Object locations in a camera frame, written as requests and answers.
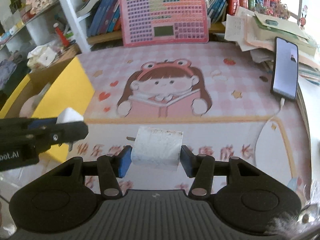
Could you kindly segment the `pile of clothes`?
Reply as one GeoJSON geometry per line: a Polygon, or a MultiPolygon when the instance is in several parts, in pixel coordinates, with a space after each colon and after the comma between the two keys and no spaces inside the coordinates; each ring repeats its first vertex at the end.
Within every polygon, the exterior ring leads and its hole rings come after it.
{"type": "Polygon", "coordinates": [[[1,62],[1,92],[7,97],[11,96],[17,87],[16,76],[17,64],[15,62],[15,54],[1,62]]]}

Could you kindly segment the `white bookshelf frame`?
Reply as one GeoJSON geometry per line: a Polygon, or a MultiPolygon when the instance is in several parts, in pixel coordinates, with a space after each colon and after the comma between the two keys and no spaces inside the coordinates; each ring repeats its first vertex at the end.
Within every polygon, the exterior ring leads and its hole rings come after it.
{"type": "Polygon", "coordinates": [[[62,11],[66,18],[66,26],[70,27],[72,39],[83,53],[91,51],[95,44],[119,40],[121,30],[99,36],[87,36],[87,28],[92,22],[90,13],[78,16],[89,0],[27,0],[27,5],[10,12],[10,0],[1,0],[5,3],[1,7],[1,24],[5,30],[5,37],[1,39],[1,47],[6,51],[16,51],[24,42],[36,46],[48,43],[53,39],[54,23],[60,19],[54,17],[56,12],[62,11]]]}

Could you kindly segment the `white charger cube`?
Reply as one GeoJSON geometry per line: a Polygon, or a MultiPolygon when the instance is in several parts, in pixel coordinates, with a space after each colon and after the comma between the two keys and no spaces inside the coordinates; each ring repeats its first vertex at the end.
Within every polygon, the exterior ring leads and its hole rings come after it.
{"type": "Polygon", "coordinates": [[[56,125],[61,133],[58,142],[67,144],[68,152],[71,152],[75,142],[85,139],[88,135],[88,126],[84,123],[84,117],[71,107],[59,114],[56,125]]]}

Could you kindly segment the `pink learning keyboard tablet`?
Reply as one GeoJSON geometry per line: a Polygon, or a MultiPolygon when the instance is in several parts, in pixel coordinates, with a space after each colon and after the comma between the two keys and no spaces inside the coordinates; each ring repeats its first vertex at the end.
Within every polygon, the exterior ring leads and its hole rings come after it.
{"type": "Polygon", "coordinates": [[[205,0],[120,0],[125,47],[167,43],[206,43],[205,0]]]}

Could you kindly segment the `black smartphone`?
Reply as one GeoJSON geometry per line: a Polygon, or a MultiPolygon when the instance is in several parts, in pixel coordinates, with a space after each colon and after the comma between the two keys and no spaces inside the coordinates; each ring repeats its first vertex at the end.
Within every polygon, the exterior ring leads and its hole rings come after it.
{"type": "Polygon", "coordinates": [[[274,41],[271,93],[295,101],[298,87],[298,47],[281,37],[274,41]]]}

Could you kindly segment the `pile of papers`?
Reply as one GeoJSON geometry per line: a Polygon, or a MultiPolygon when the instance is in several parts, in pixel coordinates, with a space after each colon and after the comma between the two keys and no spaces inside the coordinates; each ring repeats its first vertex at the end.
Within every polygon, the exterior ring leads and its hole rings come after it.
{"type": "Polygon", "coordinates": [[[236,43],[241,51],[274,51],[276,37],[297,45],[299,74],[319,85],[319,44],[297,24],[238,7],[234,16],[226,16],[223,25],[225,40],[236,43]]]}

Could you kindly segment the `yellow cardboard box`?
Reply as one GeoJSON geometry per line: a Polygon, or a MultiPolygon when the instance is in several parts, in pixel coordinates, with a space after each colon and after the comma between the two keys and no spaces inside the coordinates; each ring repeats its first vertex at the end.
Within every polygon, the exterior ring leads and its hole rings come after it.
{"type": "Polygon", "coordinates": [[[51,86],[33,112],[33,118],[54,118],[68,107],[84,115],[95,90],[78,57],[27,74],[1,109],[1,118],[17,118],[23,104],[51,86]]]}

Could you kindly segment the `pink plush pig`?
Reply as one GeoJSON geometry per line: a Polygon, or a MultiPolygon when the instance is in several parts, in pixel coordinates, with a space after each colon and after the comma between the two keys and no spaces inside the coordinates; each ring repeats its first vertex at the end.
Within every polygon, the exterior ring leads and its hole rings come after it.
{"type": "Polygon", "coordinates": [[[19,117],[22,118],[31,118],[33,115],[35,109],[37,108],[39,104],[39,96],[35,95],[29,98],[22,106],[19,117]]]}

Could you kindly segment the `red white pen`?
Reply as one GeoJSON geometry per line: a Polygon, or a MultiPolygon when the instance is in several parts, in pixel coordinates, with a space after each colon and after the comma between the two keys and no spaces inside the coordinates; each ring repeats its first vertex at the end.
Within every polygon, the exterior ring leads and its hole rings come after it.
{"type": "Polygon", "coordinates": [[[57,33],[57,35],[59,36],[62,45],[67,48],[69,47],[70,43],[67,40],[67,38],[64,36],[63,32],[61,31],[61,29],[59,28],[59,24],[58,23],[54,23],[53,28],[55,29],[55,32],[57,33]]]}

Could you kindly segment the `pink printed tablecloth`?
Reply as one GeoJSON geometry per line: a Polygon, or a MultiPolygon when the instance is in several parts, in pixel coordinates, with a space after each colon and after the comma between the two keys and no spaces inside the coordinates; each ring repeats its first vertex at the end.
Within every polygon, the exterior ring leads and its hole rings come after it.
{"type": "Polygon", "coordinates": [[[140,126],[183,132],[193,153],[240,157],[300,197],[310,185],[309,140],[295,102],[270,93],[271,74],[232,43],[109,48],[79,55],[95,93],[88,136],[66,158],[118,155],[140,126]]]}

